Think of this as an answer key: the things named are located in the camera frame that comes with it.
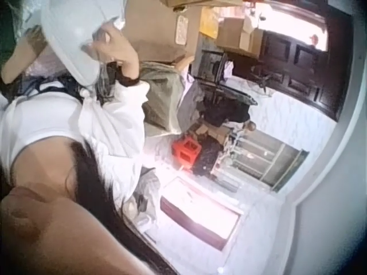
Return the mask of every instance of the white sleeve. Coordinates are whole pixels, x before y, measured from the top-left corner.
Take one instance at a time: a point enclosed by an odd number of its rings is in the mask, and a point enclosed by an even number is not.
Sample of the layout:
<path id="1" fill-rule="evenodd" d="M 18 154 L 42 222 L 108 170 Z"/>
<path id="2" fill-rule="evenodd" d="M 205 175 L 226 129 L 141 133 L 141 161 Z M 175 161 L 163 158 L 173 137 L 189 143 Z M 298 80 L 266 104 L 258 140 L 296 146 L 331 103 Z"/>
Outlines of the white sleeve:
<path id="1" fill-rule="evenodd" d="M 140 81 L 130 87 L 124 87 L 118 82 L 114 86 L 114 99 L 103 105 L 110 115 L 119 120 L 124 128 L 121 137 L 129 147 L 128 155 L 139 155 L 145 142 L 144 112 L 142 105 L 147 101 L 149 84 Z"/>

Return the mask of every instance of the hand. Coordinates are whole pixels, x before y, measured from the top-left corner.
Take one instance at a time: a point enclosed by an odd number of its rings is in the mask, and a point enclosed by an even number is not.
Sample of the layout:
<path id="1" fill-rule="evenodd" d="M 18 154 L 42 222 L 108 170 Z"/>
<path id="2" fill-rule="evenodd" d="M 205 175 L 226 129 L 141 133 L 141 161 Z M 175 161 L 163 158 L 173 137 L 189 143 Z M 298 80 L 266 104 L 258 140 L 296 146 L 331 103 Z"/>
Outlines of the hand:
<path id="1" fill-rule="evenodd" d="M 97 41 L 86 45 L 83 49 L 95 60 L 101 62 L 117 61 L 122 65 L 124 76 L 131 79 L 138 78 L 138 54 L 126 37 L 114 27 L 112 22 L 104 24 L 101 30 L 104 32 L 99 32 L 96 37 Z"/>
<path id="2" fill-rule="evenodd" d="M 28 29 L 20 38 L 10 59 L 1 71 L 4 83 L 12 83 L 19 74 L 25 71 L 47 46 L 40 26 Z"/>

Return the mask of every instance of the black clothing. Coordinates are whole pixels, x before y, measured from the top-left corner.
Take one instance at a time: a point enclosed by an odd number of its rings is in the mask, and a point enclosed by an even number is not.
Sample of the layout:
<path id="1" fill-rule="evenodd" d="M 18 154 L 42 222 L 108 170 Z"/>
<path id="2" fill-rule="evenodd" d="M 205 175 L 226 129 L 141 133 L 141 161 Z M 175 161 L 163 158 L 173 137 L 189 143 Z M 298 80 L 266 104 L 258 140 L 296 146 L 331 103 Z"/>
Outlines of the black clothing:
<path id="1" fill-rule="evenodd" d="M 223 98 L 217 104 L 204 101 L 204 105 L 204 120 L 215 127 L 220 127 L 225 120 L 243 123 L 250 119 L 250 106 L 235 99 Z"/>

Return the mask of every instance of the finger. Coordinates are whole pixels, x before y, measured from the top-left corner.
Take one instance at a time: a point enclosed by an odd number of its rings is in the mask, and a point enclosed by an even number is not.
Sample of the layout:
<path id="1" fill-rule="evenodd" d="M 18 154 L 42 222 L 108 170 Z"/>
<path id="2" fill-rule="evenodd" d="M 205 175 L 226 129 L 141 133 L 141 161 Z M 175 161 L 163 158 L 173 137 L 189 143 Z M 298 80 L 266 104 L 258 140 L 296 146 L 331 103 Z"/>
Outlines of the finger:
<path id="1" fill-rule="evenodd" d="M 104 53 L 104 49 L 100 49 L 100 47 L 96 49 L 93 45 L 83 45 L 81 50 L 96 61 L 106 63 L 113 60 L 113 58 L 111 58 L 109 54 Z"/>
<path id="2" fill-rule="evenodd" d="M 120 36 L 121 35 L 120 30 L 117 29 L 114 26 L 114 23 L 112 23 L 112 22 L 107 22 L 107 23 L 103 24 L 101 26 L 101 29 L 103 29 L 106 33 L 108 33 L 108 35 L 110 35 L 111 38 L 114 38 L 116 36 Z"/>

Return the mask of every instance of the woman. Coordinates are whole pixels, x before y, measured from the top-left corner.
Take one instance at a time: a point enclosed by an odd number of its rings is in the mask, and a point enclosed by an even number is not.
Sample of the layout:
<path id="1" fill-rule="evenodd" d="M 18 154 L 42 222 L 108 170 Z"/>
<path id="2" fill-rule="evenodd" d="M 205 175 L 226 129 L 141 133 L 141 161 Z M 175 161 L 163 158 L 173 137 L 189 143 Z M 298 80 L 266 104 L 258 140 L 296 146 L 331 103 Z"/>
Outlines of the woman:
<path id="1" fill-rule="evenodd" d="M 116 178 L 106 177 L 111 172 L 106 162 L 115 157 L 111 152 L 121 150 L 101 146 L 100 141 L 108 144 L 110 137 L 96 131 L 104 125 L 100 117 L 91 115 L 91 110 L 107 110 L 105 116 L 110 121 L 123 120 L 119 125 L 125 125 L 125 129 L 110 129 L 111 135 L 124 133 L 122 143 L 128 140 L 123 146 L 125 156 L 120 157 L 126 165 L 116 173 L 125 177 L 123 183 L 134 185 L 134 176 L 141 167 L 144 135 L 143 130 L 137 133 L 135 128 L 143 129 L 141 106 L 149 86 L 139 81 L 138 55 L 130 43 L 112 24 L 103 29 L 110 36 L 109 43 L 94 42 L 89 49 L 121 64 L 116 71 L 113 99 L 103 105 L 105 109 L 86 89 L 80 96 L 61 78 L 32 86 L 26 97 L 10 105 L 2 98 L 2 186 L 6 181 L 11 191 L 1 202 L 1 252 L 5 263 L 13 269 L 16 266 L 21 274 L 177 274 L 120 217 L 116 210 Z M 22 66 L 29 65 L 28 57 L 20 50 L 26 44 L 18 45 L 2 68 L 2 93 L 7 92 L 6 84 L 25 69 Z M 80 124 L 81 117 L 89 123 L 87 126 Z M 123 193 L 124 188 L 123 184 L 119 186 L 125 201 L 131 194 L 130 190 Z"/>

